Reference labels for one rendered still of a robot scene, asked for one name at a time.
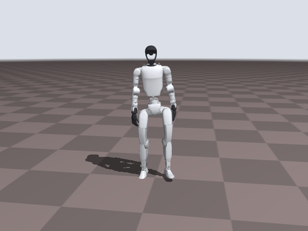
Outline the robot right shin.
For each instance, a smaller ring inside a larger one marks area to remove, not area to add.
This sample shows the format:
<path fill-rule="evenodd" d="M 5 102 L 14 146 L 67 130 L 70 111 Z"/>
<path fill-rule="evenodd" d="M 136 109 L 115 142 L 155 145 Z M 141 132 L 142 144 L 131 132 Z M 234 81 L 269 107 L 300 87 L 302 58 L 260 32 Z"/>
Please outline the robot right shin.
<path fill-rule="evenodd" d="M 148 148 L 144 148 L 143 144 L 140 144 L 140 159 L 141 159 L 141 170 L 146 171 L 146 161 L 148 156 Z"/>

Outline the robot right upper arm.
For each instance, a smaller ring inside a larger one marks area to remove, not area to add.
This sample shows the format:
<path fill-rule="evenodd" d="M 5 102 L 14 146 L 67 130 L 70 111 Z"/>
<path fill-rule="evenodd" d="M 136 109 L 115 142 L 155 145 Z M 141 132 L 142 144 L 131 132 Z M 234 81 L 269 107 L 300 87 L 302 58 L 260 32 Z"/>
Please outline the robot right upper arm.
<path fill-rule="evenodd" d="M 139 81 L 140 81 L 139 75 L 141 74 L 141 69 L 142 69 L 142 67 L 135 68 L 134 72 L 133 72 L 134 94 L 139 94 L 140 93 L 140 88 L 138 86 L 139 86 Z"/>

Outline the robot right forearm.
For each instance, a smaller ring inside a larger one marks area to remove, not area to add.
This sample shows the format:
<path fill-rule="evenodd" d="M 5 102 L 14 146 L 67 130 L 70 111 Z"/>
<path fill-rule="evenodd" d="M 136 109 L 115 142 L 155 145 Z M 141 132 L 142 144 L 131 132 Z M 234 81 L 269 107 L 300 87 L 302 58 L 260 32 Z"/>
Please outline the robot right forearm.
<path fill-rule="evenodd" d="M 138 95 L 134 94 L 134 88 L 132 89 L 132 101 L 131 101 L 131 111 L 134 112 L 134 108 L 138 106 Z M 137 108 L 138 109 L 138 108 Z"/>

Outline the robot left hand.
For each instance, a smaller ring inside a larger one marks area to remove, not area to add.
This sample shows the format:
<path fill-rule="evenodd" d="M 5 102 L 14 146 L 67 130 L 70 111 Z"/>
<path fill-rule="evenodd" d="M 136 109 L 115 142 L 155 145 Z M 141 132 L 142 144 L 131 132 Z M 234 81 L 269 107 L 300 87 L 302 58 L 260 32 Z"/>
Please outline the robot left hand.
<path fill-rule="evenodd" d="M 173 114 L 173 116 L 172 116 L 172 121 L 174 121 L 174 119 L 175 119 L 175 116 L 176 116 L 176 109 L 177 109 L 177 108 L 175 107 L 175 105 L 172 105 L 172 106 L 171 106 L 171 110 L 173 111 L 173 112 L 172 112 L 172 114 Z"/>

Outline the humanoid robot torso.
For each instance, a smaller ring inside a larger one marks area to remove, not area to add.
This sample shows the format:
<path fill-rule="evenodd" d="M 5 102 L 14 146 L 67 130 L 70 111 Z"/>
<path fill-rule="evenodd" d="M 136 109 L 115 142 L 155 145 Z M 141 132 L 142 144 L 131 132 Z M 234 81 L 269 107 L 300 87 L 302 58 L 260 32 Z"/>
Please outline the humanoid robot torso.
<path fill-rule="evenodd" d="M 142 66 L 141 76 L 143 90 L 147 96 L 152 96 L 148 103 L 148 113 L 150 116 L 161 115 L 161 103 L 155 96 L 159 96 L 163 88 L 163 68 L 160 64 L 156 64 L 156 66 L 147 65 Z"/>

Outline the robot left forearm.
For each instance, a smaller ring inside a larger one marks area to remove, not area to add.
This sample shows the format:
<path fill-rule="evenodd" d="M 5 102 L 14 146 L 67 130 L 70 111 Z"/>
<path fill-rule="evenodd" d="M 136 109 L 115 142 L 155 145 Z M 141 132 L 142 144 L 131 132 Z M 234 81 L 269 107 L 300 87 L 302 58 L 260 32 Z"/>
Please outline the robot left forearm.
<path fill-rule="evenodd" d="M 169 101 L 170 101 L 170 104 L 171 104 L 170 107 L 172 105 L 175 105 L 175 107 L 176 107 L 177 105 L 176 105 L 176 100 L 175 100 L 174 87 L 173 87 L 173 91 L 168 93 L 168 96 L 169 96 Z"/>

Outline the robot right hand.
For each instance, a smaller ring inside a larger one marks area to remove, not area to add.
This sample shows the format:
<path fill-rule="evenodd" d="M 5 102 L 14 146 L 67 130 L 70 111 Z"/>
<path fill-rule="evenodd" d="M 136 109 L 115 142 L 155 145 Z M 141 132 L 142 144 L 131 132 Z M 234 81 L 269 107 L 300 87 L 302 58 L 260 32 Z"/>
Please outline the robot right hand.
<path fill-rule="evenodd" d="M 132 119 L 132 124 L 134 124 L 135 126 L 138 126 L 137 122 L 139 123 L 138 119 L 137 119 L 137 108 L 134 108 L 134 112 L 131 112 L 132 113 L 132 116 L 131 116 L 131 119 Z"/>

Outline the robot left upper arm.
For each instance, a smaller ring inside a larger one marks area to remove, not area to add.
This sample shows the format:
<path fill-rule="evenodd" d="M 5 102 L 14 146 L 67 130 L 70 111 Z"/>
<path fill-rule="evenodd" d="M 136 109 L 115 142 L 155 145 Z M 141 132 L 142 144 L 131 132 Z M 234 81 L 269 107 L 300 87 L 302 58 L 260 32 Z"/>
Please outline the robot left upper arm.
<path fill-rule="evenodd" d="M 166 80 L 166 83 L 167 83 L 166 91 L 172 92 L 173 86 L 172 86 L 171 70 L 168 66 L 162 66 L 162 68 L 163 68 L 163 73 L 165 74 L 165 80 Z"/>

